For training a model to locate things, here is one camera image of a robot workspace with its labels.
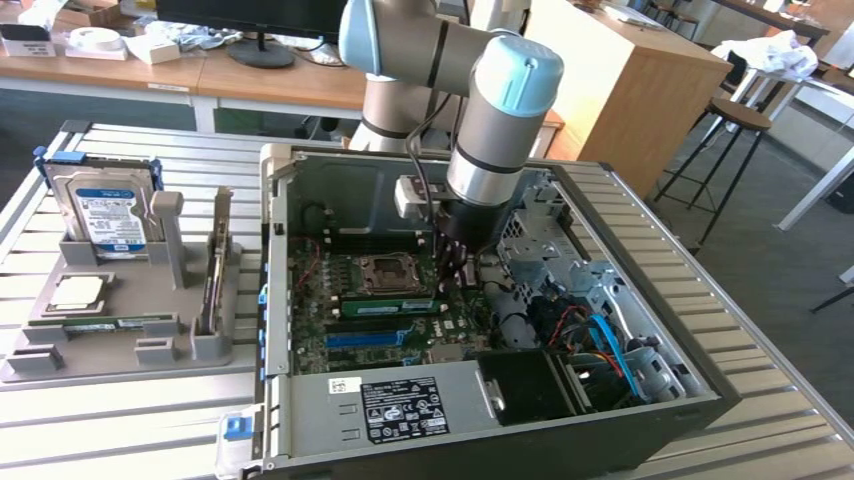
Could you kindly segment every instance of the hard drive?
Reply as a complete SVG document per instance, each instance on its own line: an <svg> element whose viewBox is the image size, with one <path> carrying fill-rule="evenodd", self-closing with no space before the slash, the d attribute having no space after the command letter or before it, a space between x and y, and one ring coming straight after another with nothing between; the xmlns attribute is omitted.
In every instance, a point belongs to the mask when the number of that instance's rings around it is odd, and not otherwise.
<svg viewBox="0 0 854 480"><path fill-rule="evenodd" d="M162 189L160 161L56 152L37 166L53 190L68 240L90 242L101 258L146 255L148 242L164 239L150 210L153 193Z"/></svg>

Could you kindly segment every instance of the cpu socket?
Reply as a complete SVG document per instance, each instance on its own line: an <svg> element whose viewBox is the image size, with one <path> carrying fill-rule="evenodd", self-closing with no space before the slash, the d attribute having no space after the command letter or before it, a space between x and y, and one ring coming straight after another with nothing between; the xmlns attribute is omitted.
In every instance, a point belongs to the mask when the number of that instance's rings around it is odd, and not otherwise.
<svg viewBox="0 0 854 480"><path fill-rule="evenodd" d="M361 287L371 295L421 292L415 258L408 254L372 255L359 258Z"/></svg>

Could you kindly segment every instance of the light blue joint cap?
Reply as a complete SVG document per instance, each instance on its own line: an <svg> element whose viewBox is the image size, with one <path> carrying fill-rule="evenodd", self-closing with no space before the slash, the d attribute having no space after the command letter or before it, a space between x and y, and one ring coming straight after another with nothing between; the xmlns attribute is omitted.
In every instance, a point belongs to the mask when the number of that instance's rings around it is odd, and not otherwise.
<svg viewBox="0 0 854 480"><path fill-rule="evenodd" d="M475 67L483 98L507 115L533 117L555 103L563 60L555 52L520 37L489 40Z"/></svg>
<svg viewBox="0 0 854 480"><path fill-rule="evenodd" d="M380 74L373 0L349 0L341 16L337 48L347 65Z"/></svg>

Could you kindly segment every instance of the white box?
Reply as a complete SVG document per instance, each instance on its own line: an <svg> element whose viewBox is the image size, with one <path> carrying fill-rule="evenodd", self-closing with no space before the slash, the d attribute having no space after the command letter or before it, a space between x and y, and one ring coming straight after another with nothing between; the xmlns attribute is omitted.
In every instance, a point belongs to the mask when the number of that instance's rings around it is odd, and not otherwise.
<svg viewBox="0 0 854 480"><path fill-rule="evenodd" d="M38 26L0 25L2 46L10 57L54 57L56 48L50 42L50 33Z"/></svg>
<svg viewBox="0 0 854 480"><path fill-rule="evenodd" d="M181 56L177 44L160 35L124 37L124 44L133 56L148 65L168 62Z"/></svg>

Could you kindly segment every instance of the monitor stand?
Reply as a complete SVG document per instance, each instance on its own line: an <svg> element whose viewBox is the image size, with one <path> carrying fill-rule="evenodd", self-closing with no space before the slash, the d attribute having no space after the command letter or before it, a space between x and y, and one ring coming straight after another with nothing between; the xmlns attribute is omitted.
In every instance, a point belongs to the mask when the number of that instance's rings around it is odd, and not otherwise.
<svg viewBox="0 0 854 480"><path fill-rule="evenodd" d="M288 47L264 42L264 33L257 32L257 40L240 40L228 45L228 56L237 63L255 68L284 68L293 63Z"/></svg>

